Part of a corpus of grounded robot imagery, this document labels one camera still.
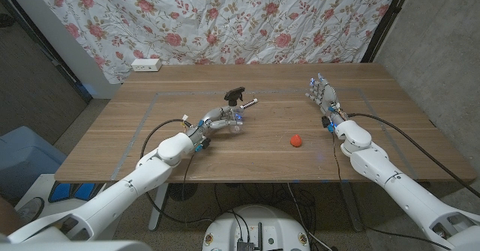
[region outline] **robotic hand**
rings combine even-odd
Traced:
[[[352,167],[379,184],[409,215],[437,250],[477,250],[480,246],[480,216],[450,207],[405,175],[389,161],[387,153],[371,141],[368,131],[348,119],[329,82],[318,74],[311,79],[312,99],[324,114],[323,127],[337,135],[342,152]]]
[[[230,127],[232,133],[240,132],[243,125],[243,111],[258,102],[255,98],[245,105],[237,106],[237,99],[243,101],[243,91],[245,91],[244,87],[228,91],[224,98],[229,101],[228,106],[211,110],[203,116],[198,125],[189,126],[185,133],[178,133],[162,141],[158,148],[142,157],[136,167],[143,165],[152,157],[158,157],[168,165],[175,167],[180,163],[182,154],[188,154],[192,150],[198,152],[207,148],[211,141],[207,136],[214,130]]]
[[[97,239],[135,199],[163,184],[182,160],[182,154],[207,148],[210,139],[206,136],[211,131],[227,126],[239,131],[243,124],[243,110],[257,102],[254,99],[237,107],[236,100],[242,100],[244,90],[240,87],[226,93],[228,106],[211,110],[198,125],[188,127],[186,133],[178,133],[162,141],[156,149],[140,159],[133,172],[89,202],[72,211],[35,220],[9,235],[8,241],[11,244],[38,244]]]

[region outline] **black wire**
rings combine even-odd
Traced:
[[[164,126],[165,124],[172,123],[172,122],[183,122],[183,123],[185,123],[185,124],[187,124],[187,125],[189,125],[189,126],[191,125],[189,122],[183,121],[182,119],[171,119],[171,120],[165,121],[165,122],[157,125],[157,127],[154,128],[154,129],[150,132],[150,134],[147,136],[147,138],[145,139],[145,141],[144,141],[144,143],[143,143],[143,146],[142,146],[142,150],[141,150],[141,152],[140,152],[140,158],[142,158],[142,157],[143,157],[143,154],[145,153],[145,148],[146,148],[146,146],[147,146],[147,143],[149,142],[150,137],[152,137],[152,135],[153,135],[159,128],[161,128],[161,127]],[[210,218],[200,218],[200,219],[198,219],[198,220],[192,220],[192,221],[186,221],[186,220],[181,221],[181,220],[178,220],[178,219],[176,219],[175,217],[171,217],[171,216],[169,216],[168,214],[165,214],[165,212],[162,211],[162,210],[155,204],[154,200],[152,199],[152,197],[150,196],[150,194],[149,194],[148,192],[145,192],[145,194],[146,194],[148,200],[150,201],[151,206],[153,206],[153,208],[155,208],[155,210],[157,210],[157,212],[159,212],[161,215],[165,216],[165,217],[168,218],[169,220],[172,220],[172,221],[177,222],[177,223],[183,223],[183,224],[199,223],[199,222],[203,222],[203,221],[213,222],[213,220],[211,220]]]
[[[143,157],[143,153],[145,153],[145,147],[147,146],[147,142],[149,142],[150,137],[151,137],[155,132],[157,132],[157,130],[158,130],[160,127],[164,126],[165,124],[172,123],[172,122],[177,122],[177,121],[183,122],[183,123],[185,123],[185,124],[187,124],[187,125],[189,125],[189,126],[191,125],[189,122],[183,121],[182,119],[170,119],[170,120],[168,120],[168,121],[165,121],[165,122],[157,125],[156,128],[154,128],[152,131],[150,131],[150,134],[147,136],[147,138],[146,138],[145,141],[143,142],[142,150],[141,150],[141,152],[140,152],[140,158],[142,158],[142,157]]]
[[[446,173],[448,173],[450,176],[452,176],[458,183],[460,183],[463,187],[467,188],[471,193],[473,193],[475,196],[480,198],[480,193],[477,190],[474,190],[471,186],[469,186],[467,183],[465,183],[462,179],[460,179],[455,173],[453,173],[451,170],[449,170],[447,167],[445,167],[443,164],[441,164],[440,161],[435,159],[431,154],[429,154],[425,149],[423,149],[416,141],[414,141],[412,138],[410,138],[404,131],[402,131],[400,128],[396,127],[395,125],[381,119],[380,117],[376,117],[373,115],[368,115],[364,113],[350,113],[348,114],[349,117],[355,117],[355,116],[364,116],[364,117],[369,117],[372,119],[375,119],[377,121],[381,121],[384,124],[387,124],[388,126],[392,127],[396,131],[398,131],[402,136],[404,136],[406,139],[408,139],[414,146],[417,147],[422,153],[424,153],[428,158],[430,158],[432,161],[435,162],[441,169],[443,169]]]
[[[238,215],[238,214],[236,214],[236,213],[233,211],[233,209],[232,209],[232,213],[231,213],[231,214],[233,214],[233,216],[234,216],[235,219],[237,220],[238,227],[240,228],[240,240],[243,241],[242,226],[240,226],[239,219],[237,218],[237,215]]]
[[[150,194],[148,192],[145,192],[145,194],[147,195],[147,198],[148,200],[150,201],[151,203],[151,206],[153,206],[153,208],[155,208],[155,210],[157,210],[162,216],[168,218],[169,220],[172,220],[174,222],[177,222],[177,223],[181,223],[181,224],[193,224],[193,223],[199,223],[199,222],[204,222],[204,221],[209,221],[209,222],[213,222],[213,220],[211,220],[210,218],[201,218],[201,219],[198,219],[198,220],[192,220],[192,221],[181,221],[181,220],[178,220],[176,219],[175,217],[171,217],[169,216],[168,214],[165,214],[164,211],[162,211],[156,204],[155,202],[153,201],[152,197],[150,196]]]
[[[243,217],[239,214],[236,214],[233,210],[230,210],[230,211],[227,211],[227,213],[230,213],[230,214],[234,214],[236,215],[237,217],[240,217],[240,219],[243,221],[243,223],[245,224],[245,227],[247,227],[247,243],[250,243],[250,229],[248,229],[248,225],[247,225],[247,222],[245,221],[245,219],[243,219]]]
[[[192,159],[194,158],[196,152],[192,154],[192,157],[190,157],[190,161],[188,161],[188,166],[187,169],[185,169],[185,174],[183,176],[183,183],[181,185],[181,200],[185,200],[185,180],[187,179],[187,172],[188,168],[190,168],[190,164],[192,163]],[[187,227],[187,211],[185,211],[185,228]]]
[[[332,133],[333,135],[333,155],[335,157],[335,161],[337,161],[337,167],[338,167],[338,178],[340,179],[340,182],[342,181],[341,177],[340,177],[340,165],[338,164],[338,160],[337,160],[337,155],[336,155],[336,152],[335,152],[335,135]],[[367,229],[371,229],[373,230],[374,232],[378,232],[378,233],[383,233],[385,235],[392,235],[392,236],[397,236],[397,237],[403,237],[403,238],[410,238],[410,239],[415,239],[415,240],[420,240],[420,241],[424,241],[424,242],[427,242],[429,244],[434,244],[438,247],[442,247],[442,248],[445,248],[446,250],[451,250],[450,248],[448,247],[445,247],[441,244],[438,244],[438,243],[435,243],[434,241],[430,241],[428,239],[424,239],[424,238],[419,238],[419,237],[415,237],[415,236],[410,236],[410,235],[401,235],[401,234],[397,234],[397,233],[391,233],[391,232],[384,232],[384,231],[381,231],[381,230],[378,230],[378,229],[374,229],[374,228],[371,228],[369,226],[366,226],[361,220],[358,220],[358,222],[364,226],[365,228]]]
[[[374,229],[374,228],[371,228],[369,226],[366,226],[364,225],[362,222],[360,222],[362,226],[364,226],[365,228],[367,229],[371,229],[373,230],[374,232],[378,232],[378,233],[383,233],[385,235],[391,235],[391,236],[397,236],[397,237],[403,237],[403,238],[410,238],[410,239],[415,239],[415,240],[420,240],[420,241],[424,241],[424,242],[427,242],[429,244],[434,244],[438,247],[442,247],[443,249],[446,249],[446,250],[451,250],[450,248],[446,247],[446,246],[443,246],[442,244],[438,244],[434,241],[430,241],[428,239],[424,239],[424,238],[419,238],[419,237],[415,237],[415,236],[410,236],[410,235],[400,235],[400,234],[397,234],[397,233],[391,233],[391,232],[384,232],[384,231],[381,231],[381,230],[378,230],[378,229]]]
[[[342,177],[340,176],[340,164],[338,164],[337,150],[335,149],[335,134],[332,133],[331,137],[333,138],[333,156],[335,157],[335,162],[337,162],[337,168],[338,168],[338,180],[342,182]]]
[[[221,205],[220,205],[220,201],[218,200],[218,196],[217,196],[217,184],[214,185],[214,188],[213,188],[213,189],[214,189],[214,193],[215,193],[215,200],[217,201],[218,209],[220,210],[220,213],[219,213],[219,215],[220,215],[220,214],[223,213],[223,211],[222,211],[222,207],[221,207]],[[248,236],[247,236],[247,242],[250,242],[250,231],[249,231],[249,229],[248,229],[247,222],[245,222],[245,219],[243,219],[242,216],[240,216],[239,214],[237,214],[236,212],[234,212],[233,209],[230,210],[230,211],[227,211],[227,213],[233,214],[233,216],[235,217],[235,219],[237,219],[237,217],[240,217],[240,218],[243,220],[243,223],[245,224],[245,227],[247,228],[247,234],[248,234]],[[237,219],[237,223],[238,223],[238,227],[240,228],[240,238],[241,238],[242,241],[243,241],[242,226],[240,226],[240,222],[239,222],[238,219]]]
[[[214,185],[214,193],[215,193],[215,200],[217,201],[218,205],[218,210],[220,210],[220,214],[222,214],[224,211],[222,210],[222,207],[220,206],[220,202],[218,201],[218,196],[217,196],[217,183]]]

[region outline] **electrical outlet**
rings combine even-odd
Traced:
[[[161,66],[160,59],[135,59],[132,63],[134,71],[159,71]]]

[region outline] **tabletop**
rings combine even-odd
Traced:
[[[476,173],[408,94],[379,64],[249,64],[163,66],[132,73],[55,174],[61,182],[118,181],[132,172],[144,140],[159,123],[189,116],[194,124],[209,110],[226,106],[228,90],[245,87],[244,101],[258,104],[244,112],[243,131],[223,129],[191,161],[187,182],[368,181],[350,165],[341,141],[322,127],[320,108],[305,96],[310,78],[321,73],[335,88],[347,113],[379,116],[401,128],[460,178]],[[450,176],[392,128],[370,118],[352,118],[385,149],[400,170],[420,181]],[[145,152],[178,132],[180,123],[160,128]],[[299,134],[295,148],[290,138]],[[167,182],[182,182],[184,157]]]

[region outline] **white fabric backdrop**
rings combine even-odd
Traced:
[[[110,83],[163,64],[358,62],[392,0],[44,0]]]

